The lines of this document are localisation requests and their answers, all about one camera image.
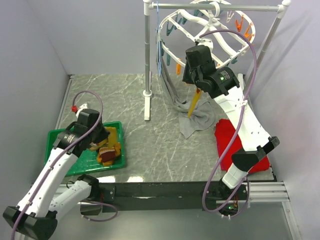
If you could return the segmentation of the bright yellow sock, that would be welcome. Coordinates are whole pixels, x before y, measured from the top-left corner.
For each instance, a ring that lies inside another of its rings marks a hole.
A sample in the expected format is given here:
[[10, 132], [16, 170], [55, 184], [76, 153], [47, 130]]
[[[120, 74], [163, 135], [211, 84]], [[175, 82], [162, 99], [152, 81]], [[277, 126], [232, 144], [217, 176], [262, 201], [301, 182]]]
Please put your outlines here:
[[199, 101], [200, 97], [201, 97], [201, 94], [202, 94], [202, 90], [199, 89], [199, 88], [196, 88], [195, 90], [195, 94], [192, 98], [192, 101], [190, 103], [190, 106], [189, 106], [189, 110], [188, 110], [188, 114], [187, 114], [187, 117], [190, 118], [196, 105], [197, 105], [197, 102]]
[[109, 126], [105, 126], [104, 128], [109, 132], [108, 138], [106, 138], [105, 140], [101, 141], [98, 144], [93, 144], [89, 148], [90, 151], [97, 151], [100, 148], [104, 148], [104, 147], [112, 148], [118, 143], [117, 129], [115, 127], [109, 127]]

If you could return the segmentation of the mustard yellow sock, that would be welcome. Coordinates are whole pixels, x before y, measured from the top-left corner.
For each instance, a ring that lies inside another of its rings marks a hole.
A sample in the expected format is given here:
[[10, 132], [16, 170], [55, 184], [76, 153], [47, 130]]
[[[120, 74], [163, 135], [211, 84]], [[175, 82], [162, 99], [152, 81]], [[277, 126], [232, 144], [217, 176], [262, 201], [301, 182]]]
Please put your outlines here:
[[[119, 142], [112, 148], [114, 148], [116, 151], [116, 158], [121, 155], [121, 144]], [[99, 155], [99, 151], [98, 151], [98, 155], [97, 155], [97, 161], [98, 161], [98, 163], [102, 163], [100, 155]]]
[[118, 165], [118, 164], [120, 164], [120, 163], [121, 163], [121, 161], [116, 160], [116, 159], [113, 159], [113, 160], [109, 160], [109, 161], [102, 162], [101, 164], [102, 164], [104, 167], [108, 167], [108, 166]]

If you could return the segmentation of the white clip sock hanger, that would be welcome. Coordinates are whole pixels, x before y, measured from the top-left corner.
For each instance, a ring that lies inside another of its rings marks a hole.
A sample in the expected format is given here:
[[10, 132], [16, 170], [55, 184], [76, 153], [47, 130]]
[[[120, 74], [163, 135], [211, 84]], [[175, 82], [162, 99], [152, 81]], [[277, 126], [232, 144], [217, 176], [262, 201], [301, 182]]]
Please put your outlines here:
[[171, 61], [176, 62], [176, 74], [179, 75], [181, 68], [186, 66], [186, 61], [179, 58], [162, 39], [162, 30], [168, 37], [172, 31], [178, 30], [193, 43], [199, 43], [209, 47], [212, 59], [217, 67], [235, 64], [239, 56], [243, 56], [249, 49], [249, 43], [253, 43], [256, 37], [256, 27], [251, 18], [241, 10], [228, 10], [226, 22], [229, 23], [233, 15], [238, 15], [239, 20], [235, 20], [235, 31], [243, 34], [245, 39], [235, 33], [229, 35], [235, 39], [240, 46], [234, 47], [227, 43], [224, 36], [220, 33], [213, 33], [214, 39], [210, 36], [200, 37], [201, 35], [216, 30], [227, 30], [229, 27], [221, 22], [219, 15], [223, 7], [230, 7], [231, 3], [225, 0], [194, 0], [190, 3], [197, 8], [193, 13], [187, 9], [176, 9], [173, 13], [167, 15], [158, 23], [156, 45], [157, 45], [157, 63], [161, 67], [161, 59], [166, 56], [166, 65], [169, 66]]

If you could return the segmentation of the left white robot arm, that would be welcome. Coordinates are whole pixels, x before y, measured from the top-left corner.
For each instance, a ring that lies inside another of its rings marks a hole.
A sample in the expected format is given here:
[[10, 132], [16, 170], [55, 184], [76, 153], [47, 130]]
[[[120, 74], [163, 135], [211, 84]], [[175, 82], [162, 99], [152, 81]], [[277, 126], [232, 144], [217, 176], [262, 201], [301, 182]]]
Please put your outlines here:
[[101, 196], [99, 180], [83, 174], [64, 193], [54, 197], [81, 154], [106, 140], [109, 134], [101, 112], [88, 108], [78, 112], [77, 120], [57, 135], [44, 168], [27, 194], [16, 206], [5, 209], [3, 218], [12, 227], [11, 239], [20, 233], [35, 240], [48, 240], [58, 221], [74, 205]]

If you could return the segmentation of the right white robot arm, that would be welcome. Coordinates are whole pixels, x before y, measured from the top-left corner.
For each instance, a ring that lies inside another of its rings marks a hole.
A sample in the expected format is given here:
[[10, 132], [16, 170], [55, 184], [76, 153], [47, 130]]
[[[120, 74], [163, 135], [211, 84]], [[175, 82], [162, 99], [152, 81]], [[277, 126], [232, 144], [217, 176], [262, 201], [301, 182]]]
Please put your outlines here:
[[182, 80], [209, 94], [227, 115], [241, 140], [242, 147], [232, 154], [232, 163], [220, 180], [219, 193], [230, 200], [237, 194], [236, 186], [280, 144], [280, 140], [262, 127], [248, 105], [235, 73], [227, 66], [216, 68], [208, 46], [193, 46], [185, 54]]

